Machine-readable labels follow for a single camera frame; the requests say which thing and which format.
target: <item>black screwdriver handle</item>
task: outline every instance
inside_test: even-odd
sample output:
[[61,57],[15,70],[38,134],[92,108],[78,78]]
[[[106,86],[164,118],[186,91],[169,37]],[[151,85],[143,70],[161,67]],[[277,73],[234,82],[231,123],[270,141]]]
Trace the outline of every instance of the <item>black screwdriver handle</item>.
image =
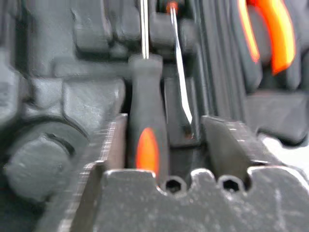
[[129,137],[132,142],[131,167],[154,171],[161,183],[169,174],[169,146],[160,89],[161,56],[142,55],[129,60],[132,71],[132,105]]

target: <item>screwdriver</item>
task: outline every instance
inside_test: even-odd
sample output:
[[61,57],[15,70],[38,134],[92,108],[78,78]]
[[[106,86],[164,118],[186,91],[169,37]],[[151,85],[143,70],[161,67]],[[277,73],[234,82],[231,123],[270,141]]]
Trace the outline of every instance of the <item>screwdriver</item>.
[[129,139],[130,167],[153,171],[162,183],[169,174],[169,147],[160,82],[163,59],[149,54],[148,2],[140,1],[142,55],[132,56],[132,104]]
[[178,24],[177,24],[177,11],[178,11],[178,3],[176,1],[170,1],[167,3],[167,13],[170,14],[171,22],[173,25],[173,30],[175,34],[175,53],[176,53],[176,62],[177,62],[177,70],[179,77],[179,85],[180,85],[180,93],[181,93],[181,102],[182,108],[185,113],[186,119],[191,126],[192,124],[192,114],[189,106],[187,87],[184,76],[184,68],[183,68],[183,56],[182,50],[180,47],[179,36],[178,36]]

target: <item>screwdriver shaft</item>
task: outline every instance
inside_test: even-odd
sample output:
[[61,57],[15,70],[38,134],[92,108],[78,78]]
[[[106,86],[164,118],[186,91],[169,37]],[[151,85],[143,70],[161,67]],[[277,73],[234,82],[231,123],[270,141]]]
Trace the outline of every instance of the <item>screwdriver shaft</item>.
[[140,0],[141,52],[144,59],[149,59],[148,0]]
[[176,62],[179,76],[179,84],[180,84],[180,93],[181,93],[181,101],[184,113],[189,121],[189,124],[192,123],[192,114],[190,111],[187,87],[184,77],[184,69],[183,69],[183,56],[182,50],[180,48],[179,36],[178,36],[178,25],[177,25],[177,17],[176,17],[176,9],[171,8],[170,10],[170,18],[175,32],[175,52],[176,52]]

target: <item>black tool case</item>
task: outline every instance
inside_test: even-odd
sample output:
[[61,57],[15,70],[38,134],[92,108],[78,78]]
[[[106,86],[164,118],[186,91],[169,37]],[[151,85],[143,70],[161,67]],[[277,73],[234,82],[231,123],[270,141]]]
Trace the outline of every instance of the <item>black tool case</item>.
[[158,184],[127,157],[139,1],[0,0],[0,231],[309,232],[306,176],[257,138],[300,146],[308,133],[308,3],[285,0],[302,47],[295,91],[272,78],[267,31],[250,9],[263,80],[249,92],[233,1],[179,8],[188,137],[170,16],[148,0],[170,147]]

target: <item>orange plier handle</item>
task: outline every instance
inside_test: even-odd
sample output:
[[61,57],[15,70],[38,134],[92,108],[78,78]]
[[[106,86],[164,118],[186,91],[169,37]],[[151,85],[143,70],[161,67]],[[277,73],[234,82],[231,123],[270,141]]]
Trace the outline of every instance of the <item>orange plier handle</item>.
[[293,10],[288,1],[233,0],[231,2],[232,23],[240,45],[245,75],[251,77],[246,78],[249,91],[254,91],[260,84],[262,68],[247,5],[258,8],[266,22],[271,38],[273,75],[285,76],[287,87],[297,88],[300,83],[300,50],[298,33],[291,18]]

